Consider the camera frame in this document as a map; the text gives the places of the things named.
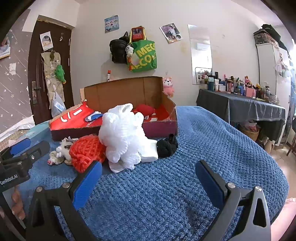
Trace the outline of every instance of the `bed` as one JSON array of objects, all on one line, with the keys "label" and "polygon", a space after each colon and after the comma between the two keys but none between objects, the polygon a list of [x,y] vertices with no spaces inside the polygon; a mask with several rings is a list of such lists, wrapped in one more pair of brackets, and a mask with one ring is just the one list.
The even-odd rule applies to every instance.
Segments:
[{"label": "bed", "polygon": [[[140,163],[135,170],[111,173],[107,162],[103,175],[79,213],[99,240],[198,240],[218,213],[196,177],[194,165],[204,159],[226,182],[238,187],[263,188],[271,222],[280,213],[288,193],[288,182],[275,162],[261,147],[211,112],[194,106],[178,106],[177,152],[153,163]],[[59,145],[50,131],[31,139]],[[58,188],[77,173],[61,164],[49,166],[44,156],[29,171],[31,178],[20,185],[25,212],[37,186]],[[224,237],[236,225],[240,210]],[[71,233],[61,219],[67,237]]]}]

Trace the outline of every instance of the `screw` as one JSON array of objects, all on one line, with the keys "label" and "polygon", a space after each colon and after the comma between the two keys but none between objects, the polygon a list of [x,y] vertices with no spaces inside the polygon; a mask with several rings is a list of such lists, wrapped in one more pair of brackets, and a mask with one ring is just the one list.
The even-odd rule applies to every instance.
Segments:
[{"label": "screw", "polygon": [[235,184],[234,183],[227,183],[227,186],[231,189],[235,188]]},{"label": "screw", "polygon": [[68,188],[70,186],[70,183],[66,182],[66,183],[63,183],[62,187],[63,188]]},{"label": "screw", "polygon": [[41,192],[42,189],[43,189],[42,187],[37,187],[37,188],[36,188],[36,191],[37,191],[37,192]]},{"label": "screw", "polygon": [[261,192],[262,191],[262,187],[259,187],[259,186],[255,186],[255,189],[257,192]]}]

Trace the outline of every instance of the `pink plush toy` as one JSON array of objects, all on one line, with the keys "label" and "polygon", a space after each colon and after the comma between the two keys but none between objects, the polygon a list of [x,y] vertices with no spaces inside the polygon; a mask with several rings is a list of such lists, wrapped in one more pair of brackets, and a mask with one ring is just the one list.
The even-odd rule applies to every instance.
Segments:
[{"label": "pink plush toy", "polygon": [[163,77],[163,92],[171,98],[174,96],[175,90],[173,88],[172,77]]}]

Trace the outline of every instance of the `wooden door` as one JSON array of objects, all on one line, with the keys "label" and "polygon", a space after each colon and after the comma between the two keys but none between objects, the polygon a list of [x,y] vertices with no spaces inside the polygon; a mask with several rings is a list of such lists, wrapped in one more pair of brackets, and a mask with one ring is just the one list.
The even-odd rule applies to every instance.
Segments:
[{"label": "wooden door", "polygon": [[[41,53],[44,51],[40,41],[40,34],[46,33],[48,31],[50,31],[52,43],[54,45],[53,50],[60,53],[61,55],[61,65],[63,66],[65,72],[64,78],[67,81],[66,84],[63,84],[65,97],[64,104],[67,109],[74,106],[70,77],[71,30],[57,24],[38,20],[33,30],[28,58],[28,87],[30,104],[36,125],[52,119],[51,110],[49,109],[49,100],[47,96],[48,91],[43,73],[43,62],[41,57]],[[40,89],[36,91],[36,104],[33,104],[32,81],[35,81],[36,86],[40,87]]]}]

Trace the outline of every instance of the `human hand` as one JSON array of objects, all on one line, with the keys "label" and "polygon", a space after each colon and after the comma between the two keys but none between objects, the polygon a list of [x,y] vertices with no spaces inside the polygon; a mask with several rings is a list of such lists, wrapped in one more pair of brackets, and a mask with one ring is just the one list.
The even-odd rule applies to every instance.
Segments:
[{"label": "human hand", "polygon": [[[14,192],[11,195],[11,199],[14,202],[14,205],[11,208],[12,213],[14,215],[17,215],[19,217],[19,219],[23,220],[25,218],[25,212],[23,209],[23,203],[22,203],[22,199],[20,196],[20,192],[18,191],[17,187],[14,187]],[[0,210],[0,216],[2,218],[4,218],[4,212],[2,209]]]}]

